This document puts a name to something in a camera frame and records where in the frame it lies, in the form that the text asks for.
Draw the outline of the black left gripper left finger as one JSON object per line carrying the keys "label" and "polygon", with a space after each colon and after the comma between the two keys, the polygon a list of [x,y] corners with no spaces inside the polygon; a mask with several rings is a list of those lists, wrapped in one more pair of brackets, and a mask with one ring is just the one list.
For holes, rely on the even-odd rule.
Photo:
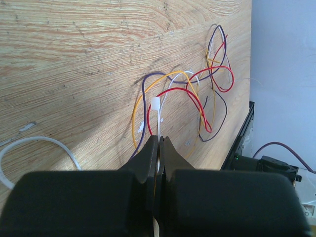
{"label": "black left gripper left finger", "polygon": [[3,237],[152,237],[158,138],[118,170],[23,175],[1,213]]}

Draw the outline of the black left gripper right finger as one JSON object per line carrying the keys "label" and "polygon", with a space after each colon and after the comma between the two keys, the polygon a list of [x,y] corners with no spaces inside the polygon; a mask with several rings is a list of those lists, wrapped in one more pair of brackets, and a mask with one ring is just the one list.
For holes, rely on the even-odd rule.
{"label": "black left gripper right finger", "polygon": [[203,170],[190,165],[169,138],[161,140],[164,169],[162,237],[309,237],[293,184],[283,175]]}

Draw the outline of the white zip tie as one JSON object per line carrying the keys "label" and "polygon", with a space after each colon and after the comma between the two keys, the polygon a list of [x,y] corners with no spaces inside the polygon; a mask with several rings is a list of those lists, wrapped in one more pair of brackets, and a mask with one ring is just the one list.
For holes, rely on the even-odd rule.
{"label": "white zip tie", "polygon": [[[143,102],[144,102],[144,109],[145,109],[145,116],[146,115],[146,102],[145,102],[145,96],[143,96]],[[156,96],[153,97],[151,99],[151,109],[156,110],[158,113],[158,135],[160,135],[160,97]],[[144,120],[144,125],[143,125],[143,132],[145,132],[145,124],[149,126],[149,118],[146,118]],[[75,164],[75,166],[77,167],[77,169],[79,171],[82,171],[81,166],[79,165],[78,161],[76,160],[74,154],[61,142],[52,139],[52,138],[48,138],[48,137],[44,137],[44,136],[35,136],[35,137],[29,137],[29,138],[24,138],[24,139],[20,139],[17,140],[15,142],[13,142],[12,144],[6,146],[5,148],[3,148],[0,152],[0,162],[3,158],[3,156],[9,152],[10,150],[12,150],[15,146],[21,145],[23,143],[28,143],[31,141],[37,141],[37,140],[43,140],[43,141],[48,141],[48,142],[52,142],[58,146],[60,146],[62,149],[64,149],[66,151],[66,153],[69,155],[69,157],[71,158],[71,160],[73,161],[73,163]],[[138,150],[140,148],[141,145],[141,141],[139,142],[139,146],[136,146],[136,150],[133,153],[133,155],[131,156],[131,158],[128,160],[128,162],[121,167],[121,169],[128,169],[131,170],[135,173],[135,175],[137,175],[137,178],[140,180],[139,182],[144,183],[149,176],[151,175],[155,175],[156,173],[156,168],[157,168],[157,157],[151,157],[150,155],[156,155],[155,153],[150,152],[149,155],[146,155],[144,158],[141,158],[141,151],[139,153]],[[12,183],[10,180],[7,179],[7,177],[5,176],[2,167],[0,166],[0,181],[9,189],[13,189],[15,184]],[[158,226],[158,222],[155,219],[155,217],[152,217],[152,221],[151,224],[153,225],[151,227],[151,231],[153,231],[153,237],[158,237],[159,236],[159,226]]]}

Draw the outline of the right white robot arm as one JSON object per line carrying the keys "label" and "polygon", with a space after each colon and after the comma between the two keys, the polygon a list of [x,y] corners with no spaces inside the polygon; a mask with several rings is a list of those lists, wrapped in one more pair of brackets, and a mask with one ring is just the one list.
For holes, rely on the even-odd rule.
{"label": "right white robot arm", "polygon": [[294,186],[307,217],[316,216],[316,174],[306,169],[289,165],[272,157],[261,159],[233,154],[222,165],[223,170],[257,171],[285,176]]}

